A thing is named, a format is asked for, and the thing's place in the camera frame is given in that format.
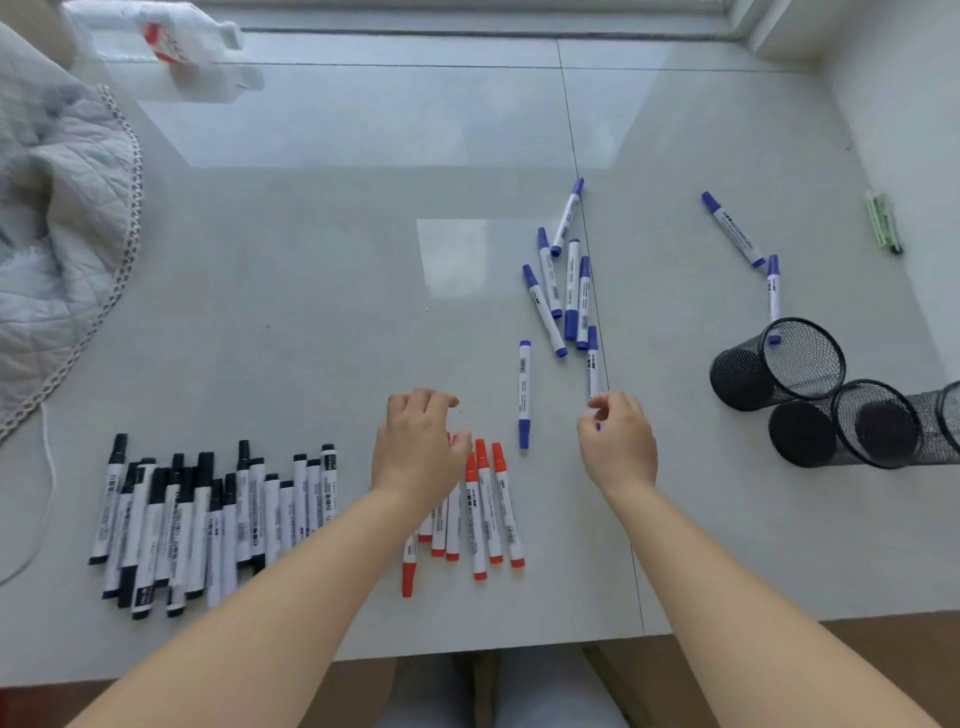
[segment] hand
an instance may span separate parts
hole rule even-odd
[[[446,411],[459,403],[432,389],[392,395],[387,422],[376,433],[372,487],[405,491],[420,515],[447,497],[473,449],[469,430],[458,432],[452,445],[446,440]]]
[[[615,491],[657,482],[657,440],[636,397],[594,397],[577,423],[580,454],[590,480],[609,498]]]

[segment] marker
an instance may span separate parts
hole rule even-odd
[[[117,595],[117,606],[121,609],[128,609],[133,606],[133,594],[136,591],[136,567],[140,563],[140,542],[143,541],[143,517],[147,513],[150,485],[154,480],[155,470],[156,461],[152,457],[145,457],[136,467],[130,527],[127,531],[123,562],[120,565],[120,593]]]
[[[767,258],[767,298],[770,301],[770,323],[780,319],[780,256],[771,255]],[[771,331],[767,337],[771,344],[779,344],[781,341],[779,331]]]
[[[113,599],[120,594],[120,568],[123,554],[127,550],[127,536],[130,533],[130,520],[133,508],[133,484],[136,482],[136,469],[139,463],[127,466],[127,479],[117,496],[116,517],[113,532],[110,534],[110,550],[107,559],[107,579],[101,599]]]
[[[237,473],[224,475],[224,567],[222,598],[237,591]]]
[[[310,500],[307,511],[307,520],[310,533],[324,525],[324,486],[321,485],[321,465],[324,463],[319,457],[306,461],[306,496]]]
[[[530,449],[530,354],[529,341],[520,342],[520,389],[519,419],[517,428],[520,433],[520,449]]]
[[[704,205],[707,206],[707,209],[710,211],[710,214],[713,215],[714,219],[720,223],[720,227],[723,228],[724,232],[727,234],[727,237],[733,241],[733,245],[736,246],[736,249],[740,251],[745,258],[750,262],[754,268],[759,268],[766,262],[766,259],[760,252],[754,247],[754,244],[747,239],[747,236],[743,234],[743,231],[736,225],[731,218],[730,214],[720,206],[709,192],[704,192],[701,199],[704,201]]]
[[[237,447],[237,565],[250,562],[250,440],[241,440]]]
[[[193,489],[196,468],[183,469],[183,482],[174,507],[173,534],[170,541],[172,572],[167,590],[167,617],[179,617],[186,607],[186,580],[190,565],[190,539],[193,536]]]
[[[550,248],[550,254],[554,257],[560,257],[564,251],[564,236],[570,229],[570,223],[573,221],[573,213],[577,211],[577,205],[580,204],[580,193],[584,189],[584,178],[577,180],[573,185],[573,193],[570,199],[566,201],[564,216],[560,219],[560,226],[557,228],[557,234],[553,236],[553,246]]]
[[[553,347],[553,351],[558,357],[566,356],[564,340],[561,338],[560,332],[557,331],[557,325],[550,315],[550,309],[546,307],[546,302],[543,300],[543,292],[540,290],[540,284],[537,283],[537,277],[534,276],[534,272],[529,265],[523,266],[523,275],[527,279],[530,298],[534,300],[534,306],[537,307],[540,320],[543,321],[543,327],[546,328],[547,335],[550,337],[550,346]]]
[[[136,578],[133,581],[132,615],[134,619],[145,619],[154,604],[154,579],[156,578],[156,559],[160,551],[160,533],[163,530],[163,500],[167,490],[170,471],[167,468],[154,468],[150,478],[150,495],[147,510],[143,516],[143,529],[140,533],[140,549],[136,565]]]
[[[590,256],[580,258],[580,308],[577,311],[577,349],[587,348],[587,324],[590,316]]]
[[[267,523],[263,502],[263,476],[267,471],[262,457],[250,461],[248,493],[250,494],[250,563],[257,573],[267,566]]]
[[[546,230],[537,230],[537,242],[540,245],[540,272],[543,273],[543,285],[546,286],[547,305],[550,315],[559,319],[564,315],[560,308],[560,287],[553,272],[553,260],[550,258],[550,245],[546,241]]]
[[[297,545],[297,511],[294,508],[293,480],[280,483],[280,551],[286,553]]]
[[[100,517],[97,532],[93,537],[93,550],[88,564],[105,564],[110,553],[110,537],[116,521],[117,499],[123,487],[124,463],[127,462],[127,435],[123,432],[113,438],[113,451],[107,461],[107,487],[100,502]]]
[[[516,530],[514,502],[510,498],[510,480],[507,478],[507,461],[503,459],[503,446],[500,443],[493,443],[493,469],[496,472],[496,482],[500,486],[503,527],[507,531],[507,547],[510,549],[510,566],[514,569],[522,569],[526,564],[523,560],[523,542],[520,540],[520,532]]]
[[[480,523],[483,515],[480,510],[480,490],[477,480],[476,455],[467,458],[467,531],[470,536],[470,554],[473,556],[473,578],[483,581],[487,578],[487,551],[484,549]]]
[[[587,329],[587,402],[600,394],[600,380],[597,372],[597,327]]]
[[[283,527],[280,523],[280,476],[269,473],[263,479],[263,503],[266,516],[263,519],[266,535],[266,564],[271,567],[280,558]]]
[[[193,489],[193,522],[190,524],[190,562],[186,573],[186,598],[203,596],[206,588],[206,537],[207,518],[210,510],[210,488],[213,483],[213,453],[201,452],[197,456],[197,478]]]
[[[337,450],[333,444],[324,445],[320,450],[324,461],[324,525],[337,515]]]
[[[170,532],[173,528],[174,506],[183,481],[183,453],[174,454],[167,474],[167,490],[163,494],[163,523],[160,526],[160,551],[156,555],[154,586],[165,587],[170,582]]]
[[[224,584],[224,481],[210,481],[210,510],[206,514],[206,608],[220,604]]]
[[[296,521],[297,536],[294,545],[305,541],[310,535],[310,519],[307,513],[310,510],[310,498],[306,488],[306,455],[294,455],[294,519]]]
[[[412,533],[403,543],[403,580],[400,593],[404,599],[414,595],[414,574],[417,572],[417,534]]]
[[[496,512],[493,505],[492,476],[490,460],[487,459],[487,443],[483,438],[476,441],[477,475],[480,483],[480,504],[483,508],[483,533],[490,547],[490,563],[503,563],[503,546],[500,544],[500,528],[496,524]]]
[[[564,339],[577,340],[577,318],[580,315],[580,241],[570,240],[566,251],[566,302],[564,314]]]

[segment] person's right hand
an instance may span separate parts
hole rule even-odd
[[[609,392],[594,397],[577,422],[580,454],[604,495],[657,482],[657,440],[636,397]]]

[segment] person's left hand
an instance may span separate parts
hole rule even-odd
[[[415,389],[387,400],[387,422],[376,433],[373,488],[398,488],[425,513],[450,494],[473,449],[469,430],[446,440],[446,412],[460,403],[453,395]]]

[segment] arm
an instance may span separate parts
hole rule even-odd
[[[936,726],[656,490],[657,442],[636,398],[609,394],[590,406],[600,409],[578,423],[590,478],[626,528],[722,726]]]
[[[296,728],[353,617],[472,448],[446,441],[456,398],[394,395],[371,492],[94,701],[71,728]]]

